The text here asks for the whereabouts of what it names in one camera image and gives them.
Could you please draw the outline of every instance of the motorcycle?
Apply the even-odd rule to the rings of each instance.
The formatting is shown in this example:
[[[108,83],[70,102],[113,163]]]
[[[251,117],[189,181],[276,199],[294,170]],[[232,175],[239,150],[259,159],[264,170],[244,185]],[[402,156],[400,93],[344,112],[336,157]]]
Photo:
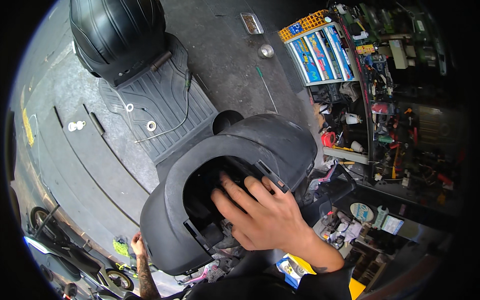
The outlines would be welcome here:
[[[71,282],[81,279],[89,285],[92,295],[103,299],[122,299],[126,292],[134,289],[132,280],[122,271],[107,268],[105,263],[72,242],[70,237],[52,218],[51,213],[41,207],[32,209],[27,222],[24,240],[40,270],[51,277],[59,274]]]

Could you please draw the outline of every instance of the motorcycle wheel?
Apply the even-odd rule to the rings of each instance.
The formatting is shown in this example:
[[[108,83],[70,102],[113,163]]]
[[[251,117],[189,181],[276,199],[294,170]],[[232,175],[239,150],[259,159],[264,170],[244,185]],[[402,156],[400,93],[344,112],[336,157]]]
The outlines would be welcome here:
[[[113,281],[115,285],[119,288],[129,291],[132,291],[135,288],[135,286],[133,285],[133,281],[123,272],[115,269],[107,269],[105,271],[107,272],[107,276],[110,278],[110,280]]]
[[[32,227],[38,229],[43,223],[43,220],[47,218],[48,214],[48,210],[42,207],[37,206],[32,209],[32,211],[30,212],[30,224],[32,224]],[[70,238],[65,236],[65,234],[56,227],[53,219],[50,219],[48,224],[43,227],[42,231],[43,234],[45,234],[50,240],[54,242],[70,241]]]

